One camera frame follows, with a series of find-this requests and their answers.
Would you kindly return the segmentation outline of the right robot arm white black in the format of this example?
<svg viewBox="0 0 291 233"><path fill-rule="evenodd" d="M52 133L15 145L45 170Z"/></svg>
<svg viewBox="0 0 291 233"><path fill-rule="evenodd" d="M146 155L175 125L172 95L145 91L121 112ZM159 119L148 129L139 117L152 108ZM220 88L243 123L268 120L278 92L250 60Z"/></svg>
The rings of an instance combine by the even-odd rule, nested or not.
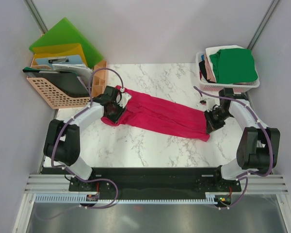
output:
<svg viewBox="0 0 291 233"><path fill-rule="evenodd" d="M217 168L218 176L212 179L213 187L224 191L230 180L240 180L251 174L260 177L270 175L277 164L280 131L260 120L245 94L235 94L232 88L224 88L217 96L219 105L215 104L214 98L210 96L206 101L206 133L223 128L226 119L232 117L242 129L242 136L236 158Z"/></svg>

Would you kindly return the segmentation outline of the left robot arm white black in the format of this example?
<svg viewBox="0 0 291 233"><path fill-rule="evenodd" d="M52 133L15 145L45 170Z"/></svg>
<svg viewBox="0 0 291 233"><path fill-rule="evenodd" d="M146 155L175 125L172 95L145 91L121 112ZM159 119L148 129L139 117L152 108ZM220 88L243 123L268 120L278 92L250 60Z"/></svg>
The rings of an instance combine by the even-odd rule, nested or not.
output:
<svg viewBox="0 0 291 233"><path fill-rule="evenodd" d="M91 98L75 115L65 120L52 120L43 148L44 155L51 159L51 166L67 169L80 178L80 186L86 191L95 189L97 180L91 176L93 170L81 158L80 135L102 117L117 123L131 98L124 88L107 86L103 94Z"/></svg>

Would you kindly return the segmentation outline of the pink red t shirt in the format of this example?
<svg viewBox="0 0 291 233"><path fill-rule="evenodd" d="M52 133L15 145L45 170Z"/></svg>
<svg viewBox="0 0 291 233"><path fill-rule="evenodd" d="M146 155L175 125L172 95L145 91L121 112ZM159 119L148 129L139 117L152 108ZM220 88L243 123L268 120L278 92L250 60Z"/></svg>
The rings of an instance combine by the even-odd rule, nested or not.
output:
<svg viewBox="0 0 291 233"><path fill-rule="evenodd" d="M131 95L131 99L119 121L113 123L104 116L101 118L103 123L109 126L130 125L204 142L209 140L204 112L127 88L125 92Z"/></svg>

